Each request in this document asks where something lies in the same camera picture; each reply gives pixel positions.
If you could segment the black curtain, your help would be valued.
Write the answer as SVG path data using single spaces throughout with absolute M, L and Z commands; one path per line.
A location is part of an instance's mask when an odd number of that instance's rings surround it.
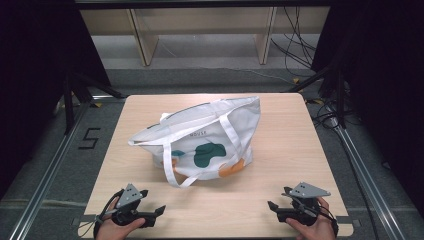
M 424 0 L 337 0 L 313 69 L 352 27 L 363 37 L 346 65 L 352 100 L 385 161 L 424 216 Z
M 75 0 L 0 0 L 0 198 L 29 160 L 69 73 L 110 84 Z

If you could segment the white tote bag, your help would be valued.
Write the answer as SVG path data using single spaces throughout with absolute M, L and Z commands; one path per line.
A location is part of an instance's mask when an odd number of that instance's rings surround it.
M 223 178 L 253 161 L 251 139 L 261 116 L 257 96 L 219 99 L 171 114 L 128 140 L 153 156 L 168 183 L 187 188 Z

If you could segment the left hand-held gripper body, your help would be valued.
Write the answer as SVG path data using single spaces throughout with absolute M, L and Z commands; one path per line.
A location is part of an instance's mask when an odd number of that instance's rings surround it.
M 131 183 L 123 190 L 115 205 L 115 212 L 112 214 L 112 221 L 120 226 L 130 224 L 136 219 L 144 218 L 145 223 L 142 228 L 153 227 L 156 223 L 156 217 L 151 212 L 139 212 L 137 210 L 141 200 L 140 191 Z

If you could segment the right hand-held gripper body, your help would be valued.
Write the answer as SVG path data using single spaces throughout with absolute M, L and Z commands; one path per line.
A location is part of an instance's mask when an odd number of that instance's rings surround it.
M 280 208 L 276 212 L 277 219 L 285 222 L 287 218 L 297 220 L 303 225 L 313 225 L 321 214 L 318 197 L 330 196 L 331 193 L 306 182 L 300 182 L 292 188 L 292 208 Z

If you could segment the aluminium floor rail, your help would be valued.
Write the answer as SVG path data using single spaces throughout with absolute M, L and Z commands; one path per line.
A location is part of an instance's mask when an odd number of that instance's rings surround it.
M 96 102 L 102 107 L 93 107 Z M 79 223 L 124 103 L 101 96 L 76 106 L 77 120 L 68 134 L 59 112 L 0 199 L 0 240 L 79 238 Z
M 334 109 L 326 107 L 326 110 L 330 114 L 333 114 L 331 124 L 346 149 L 352 171 L 359 182 L 360 189 L 366 195 L 366 202 L 373 207 L 390 240 L 406 240 L 406 235 L 401 230 L 395 215 L 363 162 L 347 129 L 342 127 L 342 122 Z

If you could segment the person's right hand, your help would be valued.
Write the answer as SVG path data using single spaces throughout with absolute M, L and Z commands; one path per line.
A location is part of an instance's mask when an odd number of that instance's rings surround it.
M 295 219 L 286 219 L 286 223 L 298 232 L 296 240 L 336 240 L 332 221 L 329 219 L 329 204 L 322 197 L 318 197 L 317 201 L 321 214 L 313 225 L 306 226 Z

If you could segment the black metal stand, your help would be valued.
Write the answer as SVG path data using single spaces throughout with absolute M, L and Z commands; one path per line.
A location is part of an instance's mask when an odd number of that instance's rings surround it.
M 344 110 L 344 79 L 343 73 L 340 67 L 334 67 L 332 65 L 328 65 L 307 78 L 303 82 L 288 90 L 289 93 L 296 93 L 304 88 L 310 86 L 315 83 L 319 79 L 322 79 L 323 82 L 321 87 L 319 88 L 319 95 L 324 98 L 328 98 L 330 96 L 335 96 L 336 100 L 336 110 L 335 116 L 338 120 L 338 124 L 345 129 L 345 110 Z
M 111 86 L 107 86 L 106 84 L 96 81 L 83 73 L 67 72 L 65 80 L 63 81 L 66 134 L 71 132 L 76 122 L 73 110 L 73 97 L 76 97 L 80 103 L 91 102 L 93 100 L 93 95 L 89 91 L 89 87 L 99 89 L 117 99 L 126 98 L 126 95 L 114 90 Z

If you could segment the person's left hand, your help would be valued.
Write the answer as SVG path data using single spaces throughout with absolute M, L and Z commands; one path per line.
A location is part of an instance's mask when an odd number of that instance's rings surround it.
M 95 240 L 125 240 L 134 230 L 140 228 L 144 223 L 144 218 L 134 220 L 128 225 L 120 226 L 115 224 L 110 214 L 102 217 L 103 223 L 100 225 Z

